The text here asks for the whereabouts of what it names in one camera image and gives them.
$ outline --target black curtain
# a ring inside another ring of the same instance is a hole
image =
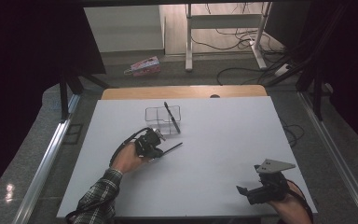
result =
[[[0,177],[70,67],[105,73],[82,7],[0,1]]]
[[[318,71],[334,89],[330,97],[332,105],[358,134],[358,1],[348,1],[349,6],[323,50]],[[302,40],[326,24],[339,2],[311,3]],[[321,34],[309,41],[307,53],[314,49]]]

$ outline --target pink box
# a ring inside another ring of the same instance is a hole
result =
[[[135,77],[154,74],[161,71],[156,56],[131,65],[131,71]]]

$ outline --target hand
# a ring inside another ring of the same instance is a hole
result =
[[[135,151],[135,144],[133,142],[129,142],[117,154],[111,168],[119,170],[122,174],[126,174],[135,170],[141,164],[148,162],[149,160],[149,158],[138,157]]]
[[[291,183],[287,181],[290,189],[297,193],[298,195],[302,195],[301,191]],[[282,201],[270,201],[268,202],[275,211],[279,214],[281,219],[287,224],[310,224],[310,218],[307,214],[307,211],[301,204],[301,202],[290,194],[286,194],[286,197]]]

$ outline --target power strip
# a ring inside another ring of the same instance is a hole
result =
[[[275,76],[280,77],[282,74],[289,71],[289,69],[291,69],[291,68],[292,68],[292,65],[285,63],[284,65],[282,65],[282,67],[280,69],[278,69],[275,72]]]

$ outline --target plaid shirt sleeve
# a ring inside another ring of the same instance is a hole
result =
[[[114,169],[107,169],[101,179],[97,181],[89,191],[80,199],[77,209],[88,207],[92,204],[109,199],[118,194],[119,184],[123,174]],[[76,216],[75,224],[100,224],[115,215],[115,201],[106,205],[82,213]]]

